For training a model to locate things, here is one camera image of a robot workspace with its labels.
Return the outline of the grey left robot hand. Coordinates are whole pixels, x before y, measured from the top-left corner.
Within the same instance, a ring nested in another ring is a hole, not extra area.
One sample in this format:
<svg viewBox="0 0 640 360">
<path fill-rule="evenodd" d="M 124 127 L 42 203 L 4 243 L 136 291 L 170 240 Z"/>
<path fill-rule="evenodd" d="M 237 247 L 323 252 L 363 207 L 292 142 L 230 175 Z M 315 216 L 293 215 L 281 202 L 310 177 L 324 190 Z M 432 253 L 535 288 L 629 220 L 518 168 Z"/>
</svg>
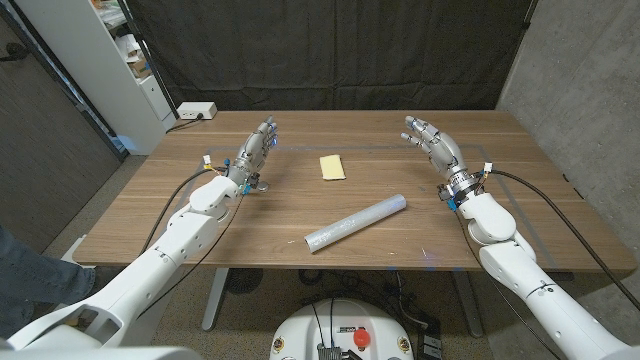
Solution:
<svg viewBox="0 0 640 360">
<path fill-rule="evenodd" d="M 273 116 L 269 115 L 239 148 L 227 177 L 239 186 L 256 188 L 259 171 L 270 150 L 277 144 L 277 137 L 277 124 L 273 121 Z"/>
</svg>

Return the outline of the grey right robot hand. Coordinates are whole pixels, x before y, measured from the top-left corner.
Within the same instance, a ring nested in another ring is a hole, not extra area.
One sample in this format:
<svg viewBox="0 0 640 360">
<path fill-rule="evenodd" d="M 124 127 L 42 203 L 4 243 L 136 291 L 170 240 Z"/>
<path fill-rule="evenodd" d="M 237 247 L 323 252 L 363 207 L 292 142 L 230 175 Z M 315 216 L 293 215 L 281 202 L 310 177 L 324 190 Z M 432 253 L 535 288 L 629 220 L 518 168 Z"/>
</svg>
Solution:
<svg viewBox="0 0 640 360">
<path fill-rule="evenodd" d="M 465 202 L 468 194 L 477 189 L 479 176 L 468 172 L 457 143 L 448 134 L 419 118 L 406 116 L 405 124 L 413 135 L 402 133 L 401 137 L 424 151 L 436 172 L 447 181 L 439 190 L 441 199 L 452 200 L 456 205 Z"/>
</svg>

